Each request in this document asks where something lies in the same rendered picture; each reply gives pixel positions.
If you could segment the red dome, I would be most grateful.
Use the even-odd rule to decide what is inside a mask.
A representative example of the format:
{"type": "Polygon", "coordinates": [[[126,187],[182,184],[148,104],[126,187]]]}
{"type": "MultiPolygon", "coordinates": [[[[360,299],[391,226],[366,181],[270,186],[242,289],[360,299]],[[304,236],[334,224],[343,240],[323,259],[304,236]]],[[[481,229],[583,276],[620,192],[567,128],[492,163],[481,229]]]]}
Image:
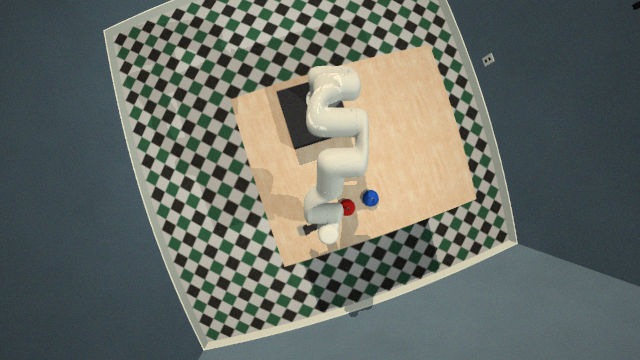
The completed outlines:
{"type": "Polygon", "coordinates": [[[354,204],[353,201],[351,201],[349,199],[344,199],[340,203],[342,204],[342,206],[344,208],[344,215],[345,216],[349,216],[349,215],[353,214],[353,212],[355,211],[355,204],[354,204]]]}

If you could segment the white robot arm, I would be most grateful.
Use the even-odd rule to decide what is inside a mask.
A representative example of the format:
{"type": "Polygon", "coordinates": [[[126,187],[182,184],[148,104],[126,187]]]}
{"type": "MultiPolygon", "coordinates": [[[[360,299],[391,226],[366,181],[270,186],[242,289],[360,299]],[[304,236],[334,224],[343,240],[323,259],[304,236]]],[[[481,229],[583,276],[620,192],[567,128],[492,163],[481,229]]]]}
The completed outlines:
{"type": "Polygon", "coordinates": [[[355,137],[354,148],[329,148],[318,155],[317,185],[304,198],[304,217],[311,225],[297,227],[300,236],[317,230],[320,241],[331,245],[338,240],[344,209],[341,203],[327,202],[342,194],[345,177],[361,177],[366,173],[369,119],[362,108],[335,108],[340,101],[354,101],[360,95],[360,77],[352,67],[313,67],[309,71],[308,82],[312,87],[310,100],[310,91],[306,97],[309,132],[325,138],[355,137]]]}

